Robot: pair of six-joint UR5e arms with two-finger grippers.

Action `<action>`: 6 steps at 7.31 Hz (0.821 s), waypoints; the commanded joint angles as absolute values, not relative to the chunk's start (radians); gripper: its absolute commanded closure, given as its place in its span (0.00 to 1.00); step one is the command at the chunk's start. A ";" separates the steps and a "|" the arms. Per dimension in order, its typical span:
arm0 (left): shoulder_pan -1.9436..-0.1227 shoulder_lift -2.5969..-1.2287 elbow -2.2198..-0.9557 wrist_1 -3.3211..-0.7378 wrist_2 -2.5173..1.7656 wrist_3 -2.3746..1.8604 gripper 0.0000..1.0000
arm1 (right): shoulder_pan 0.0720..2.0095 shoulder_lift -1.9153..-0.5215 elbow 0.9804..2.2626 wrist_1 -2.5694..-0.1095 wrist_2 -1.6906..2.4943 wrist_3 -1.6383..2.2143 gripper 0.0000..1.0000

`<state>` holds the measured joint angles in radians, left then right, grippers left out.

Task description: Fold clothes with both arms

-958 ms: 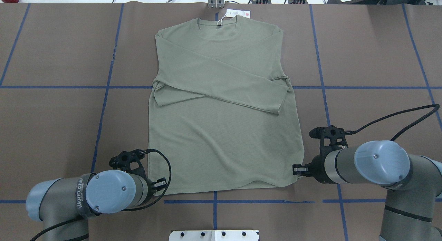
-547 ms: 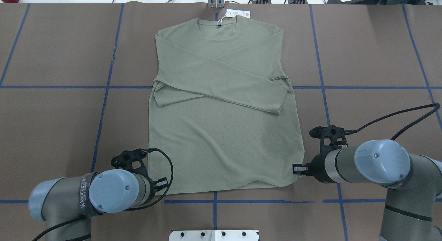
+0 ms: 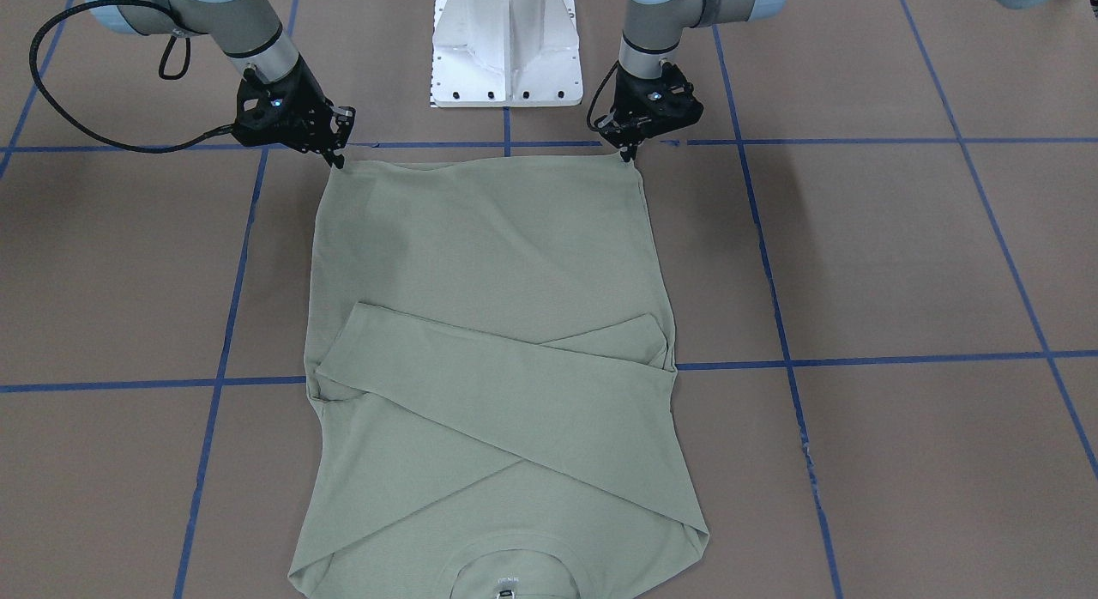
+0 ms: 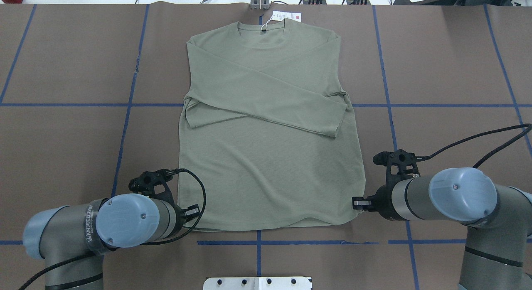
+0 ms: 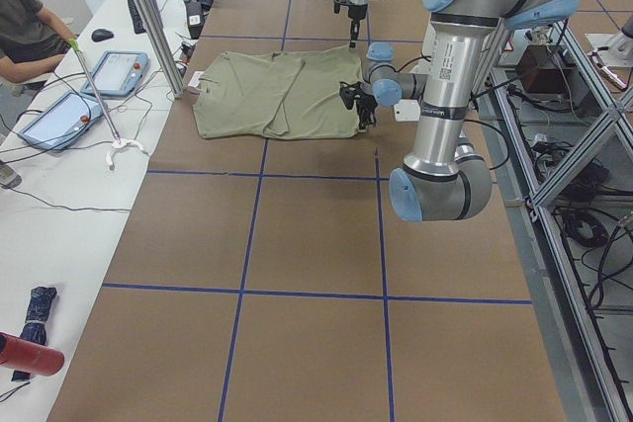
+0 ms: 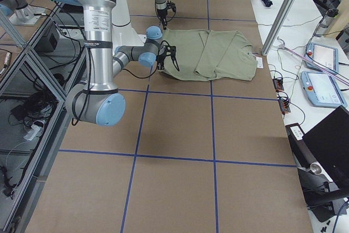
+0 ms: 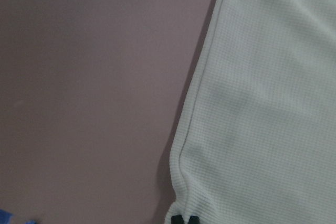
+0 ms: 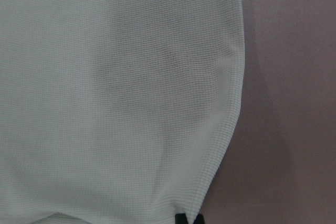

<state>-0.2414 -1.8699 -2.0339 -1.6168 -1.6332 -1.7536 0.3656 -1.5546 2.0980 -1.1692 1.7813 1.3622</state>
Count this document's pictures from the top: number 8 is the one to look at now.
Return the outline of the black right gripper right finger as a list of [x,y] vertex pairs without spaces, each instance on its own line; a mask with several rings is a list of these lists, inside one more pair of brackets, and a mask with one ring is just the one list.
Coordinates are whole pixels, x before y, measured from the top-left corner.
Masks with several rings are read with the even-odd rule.
[[193,224],[204,224],[204,216],[202,214],[198,214]]

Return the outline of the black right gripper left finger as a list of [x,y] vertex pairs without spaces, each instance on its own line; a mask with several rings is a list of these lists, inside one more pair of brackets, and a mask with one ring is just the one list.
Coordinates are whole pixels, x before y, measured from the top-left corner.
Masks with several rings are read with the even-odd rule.
[[186,214],[176,214],[175,224],[186,224]]

